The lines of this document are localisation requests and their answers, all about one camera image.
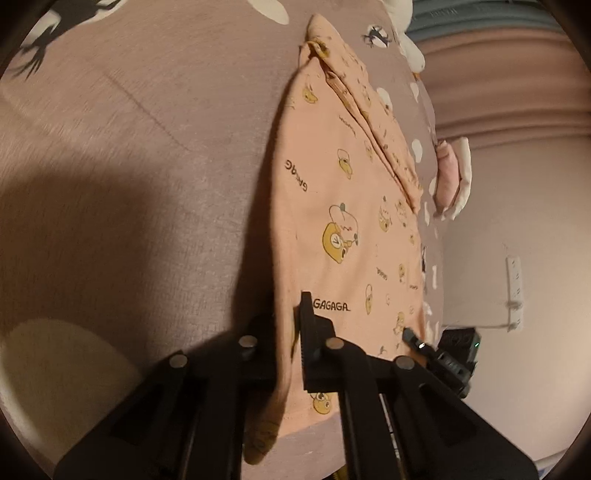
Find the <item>silver screw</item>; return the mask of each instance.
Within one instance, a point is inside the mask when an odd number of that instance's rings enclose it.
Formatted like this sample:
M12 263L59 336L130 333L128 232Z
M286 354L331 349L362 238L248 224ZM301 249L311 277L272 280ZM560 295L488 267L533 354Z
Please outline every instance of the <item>silver screw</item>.
M345 342L338 337L332 337L326 341L326 346L331 350L340 350L345 346Z
M256 339L255 336L245 335L245 336L240 337L240 340L238 340L238 343L240 343L240 346L243 348L253 348L257 345L258 340Z
M187 365L188 361L189 359L187 359L187 357L184 356L182 353L177 353L176 355L170 357L168 363L173 368L184 368Z
M403 370L412 370L414 367L414 360L409 356L399 356L396 359L396 366Z

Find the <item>mauve bedsheet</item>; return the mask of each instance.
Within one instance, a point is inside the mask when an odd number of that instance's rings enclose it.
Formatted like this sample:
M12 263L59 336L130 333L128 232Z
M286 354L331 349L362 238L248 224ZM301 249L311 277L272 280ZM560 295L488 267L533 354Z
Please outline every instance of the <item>mauve bedsheet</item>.
M155 361L271 307L267 147L313 13L420 157L427 319L441 319L433 110L384 7L252 3L267 16L246 0L60 0L0 81L0 394L48 472ZM243 475L319 479L343 462L332 418Z

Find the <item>bed sheet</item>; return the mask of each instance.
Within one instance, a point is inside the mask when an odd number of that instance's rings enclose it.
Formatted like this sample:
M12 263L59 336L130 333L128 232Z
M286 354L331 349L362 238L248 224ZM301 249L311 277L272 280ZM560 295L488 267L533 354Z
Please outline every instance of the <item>bed sheet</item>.
M46 471L155 361L271 308L267 147L316 12L414 153L441 319L433 111L378 0L60 0L0 81L1 401ZM342 462L330 419L244 475Z

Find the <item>beige wall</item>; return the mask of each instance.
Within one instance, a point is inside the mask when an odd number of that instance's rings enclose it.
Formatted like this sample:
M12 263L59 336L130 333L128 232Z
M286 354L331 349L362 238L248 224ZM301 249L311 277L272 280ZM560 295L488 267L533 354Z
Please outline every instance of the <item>beige wall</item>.
M444 240L445 323L505 323L505 257L521 257L525 328L481 330L467 403L540 459L591 410L591 139L476 150L473 178Z

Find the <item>pink cushion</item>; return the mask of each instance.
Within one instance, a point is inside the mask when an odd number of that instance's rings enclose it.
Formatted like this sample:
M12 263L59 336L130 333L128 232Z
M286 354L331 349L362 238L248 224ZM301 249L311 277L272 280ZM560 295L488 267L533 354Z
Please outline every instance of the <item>pink cushion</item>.
M452 146L445 140L441 141L437 151L437 191L435 192L435 205L438 213L448 209L457 195L460 186L460 170L457 157Z

